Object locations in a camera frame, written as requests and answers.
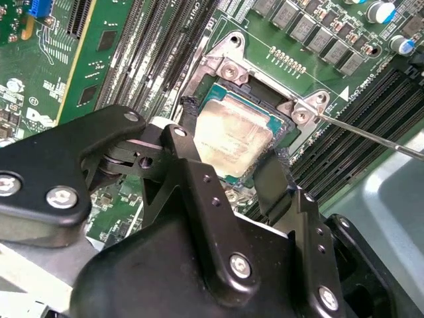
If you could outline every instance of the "motherboard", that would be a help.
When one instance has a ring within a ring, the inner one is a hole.
[[[422,128],[422,0],[6,0],[0,5],[0,146],[118,104],[178,123],[198,103],[195,143],[233,210],[257,221],[253,173],[274,149],[320,203],[384,148],[311,118],[304,103],[393,141]],[[102,249],[142,225],[140,180],[91,196]]]

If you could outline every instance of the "metal probe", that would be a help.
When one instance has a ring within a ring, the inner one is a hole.
[[[350,124],[346,124],[342,121],[338,121],[337,119],[323,115],[320,112],[318,112],[318,110],[316,110],[316,108],[314,108],[314,106],[312,106],[308,103],[305,103],[302,100],[299,100],[297,102],[299,104],[301,104],[302,106],[304,106],[307,110],[312,112],[316,117],[318,117],[319,119],[321,119],[323,121],[326,121],[327,123],[336,125],[336,126],[343,128],[343,129],[346,129],[347,131],[350,131],[354,134],[358,134],[358,135],[360,135],[364,138],[367,138],[369,140],[377,142],[378,144],[386,146],[387,148],[401,152],[402,154],[406,154],[407,156],[410,156],[411,158],[415,158],[415,159],[418,159],[420,161],[424,161],[424,154],[422,154],[418,151],[415,151],[414,149],[410,149],[408,147],[397,144],[396,142],[384,139],[384,138],[376,136],[376,135],[374,135],[370,132],[364,131],[364,130],[358,128],[358,127],[352,126]]]

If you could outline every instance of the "black mechanical arm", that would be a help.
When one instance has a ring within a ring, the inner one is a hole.
[[[140,177],[143,229],[80,272],[71,317],[422,317],[354,225],[323,220],[274,151],[254,181],[281,232],[233,213],[197,153],[195,115],[180,124],[162,130],[113,105],[0,150],[0,239],[34,248],[72,244],[91,192]]]

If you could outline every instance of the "metal rod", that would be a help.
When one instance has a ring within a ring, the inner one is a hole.
[[[351,131],[354,134],[358,134],[358,135],[360,135],[362,137],[365,137],[365,138],[370,139],[370,140],[372,140],[374,142],[377,142],[378,144],[381,144],[383,146],[386,146],[386,147],[388,147],[388,148],[390,148],[392,150],[401,152],[402,154],[406,154],[407,156],[410,156],[412,158],[415,158],[415,159],[424,161],[424,154],[422,154],[422,153],[420,153],[418,151],[415,151],[414,149],[410,149],[408,147],[404,147],[404,146],[402,146],[400,144],[397,144],[396,142],[393,142],[393,141],[384,139],[382,137],[376,136],[376,135],[374,135],[374,134],[372,134],[370,132],[363,131],[360,128],[351,126],[349,124],[346,124],[346,123],[344,123],[342,121],[338,121],[337,119],[328,117],[326,115],[318,114],[317,116],[320,119],[322,119],[323,121],[326,121],[328,123],[331,123],[333,125],[336,125],[336,126],[338,126],[340,128],[346,129],[347,131]]]

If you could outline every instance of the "blue connector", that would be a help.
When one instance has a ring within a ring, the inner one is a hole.
[[[53,0],[32,0],[29,15],[34,18],[45,18],[50,14]]]

